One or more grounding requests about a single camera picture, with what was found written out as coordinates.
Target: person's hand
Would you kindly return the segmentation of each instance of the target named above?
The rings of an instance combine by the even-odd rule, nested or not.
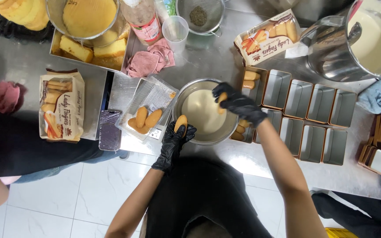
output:
[[[162,139],[161,154],[151,168],[166,171],[172,165],[172,159],[179,157],[183,145],[195,137],[196,128],[192,125],[188,124],[184,137],[185,126],[181,125],[175,133],[175,125],[176,121],[168,125]]]
[[[215,102],[219,101],[222,92],[227,93],[227,99],[220,102],[220,107],[239,115],[241,119],[251,122],[255,128],[267,117],[267,114],[261,111],[261,108],[249,97],[236,91],[228,83],[220,83],[213,89]]]

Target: jeans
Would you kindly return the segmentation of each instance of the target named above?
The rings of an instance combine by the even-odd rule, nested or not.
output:
[[[357,206],[371,217],[364,215],[325,193],[311,196],[318,214],[334,219],[339,225],[359,238],[381,238],[381,200],[334,192],[337,196]]]
[[[118,156],[122,156],[122,155],[127,154],[127,153],[128,153],[127,150],[119,150],[119,151],[116,151],[116,152],[104,150],[104,153],[100,157],[95,158],[95,159],[85,160],[83,162],[84,163],[88,163],[88,164],[96,164],[96,163],[99,163],[99,162],[103,162],[103,161],[106,161],[106,160],[113,159],[113,158],[118,157]],[[60,167],[56,167],[56,168],[52,168],[52,169],[47,169],[47,170],[31,173],[31,174],[28,174],[28,175],[22,175],[14,183],[32,182],[32,181],[37,181],[37,180],[40,180],[40,179],[43,179],[43,178],[46,178],[46,177],[51,177],[51,176],[59,174],[63,169],[66,169],[66,168],[68,168],[68,167],[70,167],[72,165],[75,165],[75,164],[63,165],[63,166],[60,166]]]

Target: creamy liquid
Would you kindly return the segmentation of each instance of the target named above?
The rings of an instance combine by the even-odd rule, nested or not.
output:
[[[182,115],[188,118],[188,124],[197,128],[196,134],[211,134],[218,131],[226,120],[227,113],[220,115],[218,106],[211,90],[201,89],[185,99]]]
[[[362,66],[381,74],[381,19],[363,9],[358,9],[349,21],[348,32],[359,22],[361,37],[351,46],[352,52]]]

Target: plastic bottle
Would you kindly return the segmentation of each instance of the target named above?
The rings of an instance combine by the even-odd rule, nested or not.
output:
[[[142,44],[153,45],[162,38],[154,0],[123,0],[121,12]]]

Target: stainless steel pitcher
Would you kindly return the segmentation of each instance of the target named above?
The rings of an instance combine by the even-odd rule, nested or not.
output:
[[[381,74],[372,73],[363,67],[351,50],[351,41],[348,37],[348,31],[351,29],[347,26],[350,15],[356,11],[354,7],[357,2],[336,16],[318,20],[301,35],[301,43],[309,47],[308,64],[311,69],[331,81],[381,79]]]

